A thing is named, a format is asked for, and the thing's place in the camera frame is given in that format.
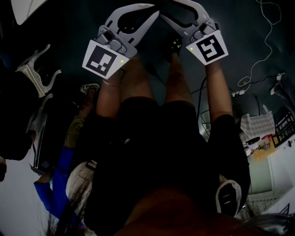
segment black shorts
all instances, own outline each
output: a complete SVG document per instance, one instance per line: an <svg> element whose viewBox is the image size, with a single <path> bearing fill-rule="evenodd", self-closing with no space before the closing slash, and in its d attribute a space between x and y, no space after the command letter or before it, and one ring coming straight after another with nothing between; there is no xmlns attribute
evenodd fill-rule
<svg viewBox="0 0 295 236"><path fill-rule="evenodd" d="M119 120L95 117L90 128L97 135L86 142L83 156L95 150L87 156L97 161L97 167L85 224L96 234L116 233L134 205L156 187L177 188L198 207L216 211L221 174L240 184L241 204L246 200L248 162L230 115L213 122L207 143L199 134L192 104L174 101L159 106L152 99L135 97L122 102Z"/></svg>
<svg viewBox="0 0 295 236"><path fill-rule="evenodd" d="M136 139L151 145L205 142L199 134L195 107L186 101L159 106L153 99L132 97L122 102L119 122L123 140Z"/></svg>

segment leg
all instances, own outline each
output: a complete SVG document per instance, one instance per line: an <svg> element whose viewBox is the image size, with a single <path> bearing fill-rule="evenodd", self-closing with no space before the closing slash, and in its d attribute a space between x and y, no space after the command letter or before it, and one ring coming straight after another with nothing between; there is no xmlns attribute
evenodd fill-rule
<svg viewBox="0 0 295 236"><path fill-rule="evenodd" d="M74 117L74 120L68 129L64 143L65 147L69 149L75 149L85 119L93 108L93 96L95 92L96 90L93 88L88 90L86 100L84 101L83 106L80 108L79 114Z"/></svg>
<svg viewBox="0 0 295 236"><path fill-rule="evenodd" d="M96 115L117 119L121 104L121 70L118 70L107 81L102 80L97 98Z"/></svg>
<svg viewBox="0 0 295 236"><path fill-rule="evenodd" d="M132 58L126 66L126 74L122 80L122 101L130 97L153 98L147 73L138 56Z"/></svg>
<svg viewBox="0 0 295 236"><path fill-rule="evenodd" d="M169 77L167 81L167 93L165 103L171 101L187 101L193 103L193 98L184 78L183 68L177 53L171 56Z"/></svg>

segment power cord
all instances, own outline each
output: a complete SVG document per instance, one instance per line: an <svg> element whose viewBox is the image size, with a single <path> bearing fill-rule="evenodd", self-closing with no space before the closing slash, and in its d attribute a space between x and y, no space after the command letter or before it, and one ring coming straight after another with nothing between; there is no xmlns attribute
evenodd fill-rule
<svg viewBox="0 0 295 236"><path fill-rule="evenodd" d="M232 89L231 89L231 90L232 90L233 92L235 92L237 96L239 96L239 95L244 94L244 93L249 89L250 84L261 83L261 82L264 82L264 81L265 81L266 79L268 79L268 78L276 78L276 77L277 77L277 75L275 75L275 76L267 76L267 77L265 77L263 80L259 80L259 81L250 82L250 83L248 83L248 84L245 84L245 85L243 85L243 86L240 87L240 90L239 90L238 93L236 93L236 92L233 91ZM246 87L246 86L248 86L248 88L247 88L246 90L244 90L242 94L240 94L240 92L242 91L242 89L243 89L244 87Z"/></svg>
<svg viewBox="0 0 295 236"><path fill-rule="evenodd" d="M253 95L254 95L254 97L255 97L255 99L256 99L256 101L257 101L257 105L258 105L258 115L260 116L260 105L259 105L258 97L257 97L255 94L253 94Z"/></svg>
<svg viewBox="0 0 295 236"><path fill-rule="evenodd" d="M270 55L272 54L272 47L269 46L269 45L267 44L266 40L267 40L267 37L268 37L268 36L271 34L271 32L272 32L272 26L273 26L273 25L276 25L277 23L279 23L279 22L282 20L281 8L280 8L280 6L279 6L277 3L273 3L273 2L262 2L262 0L255 0L255 1L258 2L258 3L260 4L261 13L262 13L263 17L267 20L267 22L268 22L268 23L270 24L270 26L271 26L271 30L269 31L268 35L267 35L267 36L265 37L265 39L264 39L265 44L271 49L271 52L269 53L269 55L268 55L265 59L260 60L260 61L257 61L256 63L253 64L253 66L252 66L251 69L250 69L250 76L245 76L243 79L241 79L241 80L238 82L238 87L241 87L241 88L245 87L246 85L249 85L248 88L247 88L244 92L246 92L246 91L250 88L250 85L251 85L251 79L252 79L252 69L253 69L253 67L254 67L255 65L257 65L259 62L262 62L262 61L267 60L267 59L270 57ZM274 5L277 5L277 6L278 6L278 8L279 8L279 10L280 10L280 19L279 19L277 22L272 23L272 22L271 22L271 21L270 21L265 15L264 15L263 7L262 7L263 4L274 4ZM243 85L240 85L240 82L241 82L242 80L244 80L245 78L249 78L249 81L248 81L247 83L244 83Z"/></svg>
<svg viewBox="0 0 295 236"><path fill-rule="evenodd" d="M207 77L205 77L202 81L201 87L200 87L200 93L199 93L199 103L198 103L198 113L197 113L197 121L199 121L199 115L200 115L200 106L201 106L201 96L202 96L202 89L204 86L204 83L206 81Z"/></svg>
<svg viewBox="0 0 295 236"><path fill-rule="evenodd" d="M191 94L194 94L194 93L196 93L196 92L199 92L200 90L201 90L201 89L199 88L199 89L193 91Z"/></svg>
<svg viewBox="0 0 295 236"><path fill-rule="evenodd" d="M145 66L146 70L148 73L150 73L152 76L156 76L156 78L164 85L166 86L166 84L163 82L163 80L161 80L160 76L157 73L156 68L154 67L154 65L152 63L147 63Z"/></svg>

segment white sneaker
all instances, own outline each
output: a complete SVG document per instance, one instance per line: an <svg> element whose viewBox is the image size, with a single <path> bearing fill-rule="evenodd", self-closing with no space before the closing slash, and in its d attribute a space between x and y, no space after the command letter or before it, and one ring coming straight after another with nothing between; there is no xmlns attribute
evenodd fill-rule
<svg viewBox="0 0 295 236"><path fill-rule="evenodd" d="M100 89L100 85L98 83L89 83L82 85L80 88L81 93L87 94L89 89L94 89L95 91L98 91Z"/></svg>
<svg viewBox="0 0 295 236"><path fill-rule="evenodd" d="M227 180L220 175L219 181L222 184L219 186L215 201L218 213L235 216L240 207L242 190L241 186L234 180Z"/></svg>

